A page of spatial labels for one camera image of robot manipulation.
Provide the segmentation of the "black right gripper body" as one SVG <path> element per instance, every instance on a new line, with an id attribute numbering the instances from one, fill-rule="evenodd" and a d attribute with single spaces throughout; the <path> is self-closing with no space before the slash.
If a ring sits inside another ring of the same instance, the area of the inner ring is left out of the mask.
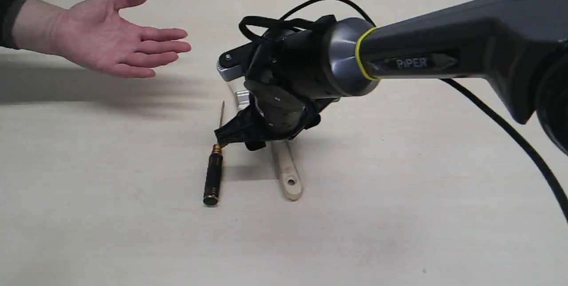
<path id="1" fill-rule="evenodd" d="M 244 69 L 250 104 L 262 116 L 267 141 L 293 139 L 341 94 L 328 78 L 333 15 L 316 21 L 246 16 L 240 32 L 249 43 L 234 50 Z"/>

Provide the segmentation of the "dark grey Piper robot arm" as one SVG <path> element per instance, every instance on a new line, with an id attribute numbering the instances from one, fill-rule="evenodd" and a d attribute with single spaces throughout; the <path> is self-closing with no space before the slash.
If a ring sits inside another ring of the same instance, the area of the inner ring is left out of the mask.
<path id="1" fill-rule="evenodd" d="M 244 17 L 249 43 L 221 55 L 218 70 L 225 81 L 244 78 L 250 105 L 215 136 L 221 146 L 259 150 L 383 79 L 483 78 L 513 120 L 525 124 L 536 112 L 566 153 L 567 1 L 473 0 L 379 28 L 368 16 Z"/>

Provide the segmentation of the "person's forearm dark sleeve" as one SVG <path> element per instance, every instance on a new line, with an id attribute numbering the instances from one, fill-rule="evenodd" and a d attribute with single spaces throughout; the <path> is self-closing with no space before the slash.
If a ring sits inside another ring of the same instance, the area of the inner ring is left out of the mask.
<path id="1" fill-rule="evenodd" d="M 1 47 L 58 56 L 53 33 L 66 12 L 42 0 L 0 0 Z"/>

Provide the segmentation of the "person's open bare hand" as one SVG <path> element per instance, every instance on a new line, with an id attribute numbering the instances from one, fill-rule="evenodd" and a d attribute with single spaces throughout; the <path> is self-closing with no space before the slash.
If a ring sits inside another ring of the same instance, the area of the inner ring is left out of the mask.
<path id="1" fill-rule="evenodd" d="M 120 15 L 147 0 L 84 0 L 61 11 L 49 30 L 49 52 L 85 69 L 123 78 L 151 78 L 155 69 L 191 51 L 180 28 L 136 25 Z"/>

